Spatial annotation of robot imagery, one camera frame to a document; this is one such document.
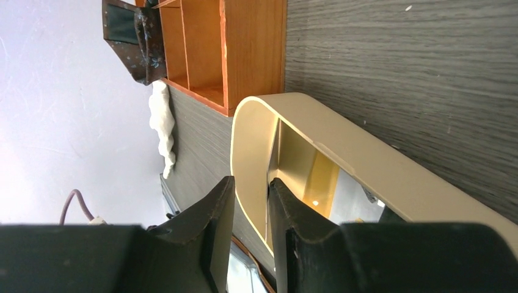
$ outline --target floor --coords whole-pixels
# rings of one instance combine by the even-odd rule
[[[286,91],[518,223],[517,16],[514,0],[288,0]],[[168,183],[186,208],[230,173],[232,121],[172,92],[178,163]],[[235,234],[272,271],[236,210]]]

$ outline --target wall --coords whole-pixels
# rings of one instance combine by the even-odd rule
[[[56,223],[81,190],[110,223],[165,220],[150,87],[103,41],[101,1],[0,1],[0,222]],[[68,223],[86,220],[73,201]]]

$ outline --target purple cable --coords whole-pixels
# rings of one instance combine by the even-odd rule
[[[84,215],[88,218],[89,221],[93,220],[93,215],[88,210],[86,204],[84,203],[84,199],[82,198],[81,192],[77,189],[74,189],[68,195],[67,200],[65,201],[65,205],[63,206],[63,211],[61,212],[61,218],[59,219],[60,225],[65,224],[65,217],[67,216],[68,206],[70,205],[70,202],[74,198],[74,195],[77,196],[79,205],[81,206],[81,209],[82,209],[82,212],[84,213]]]

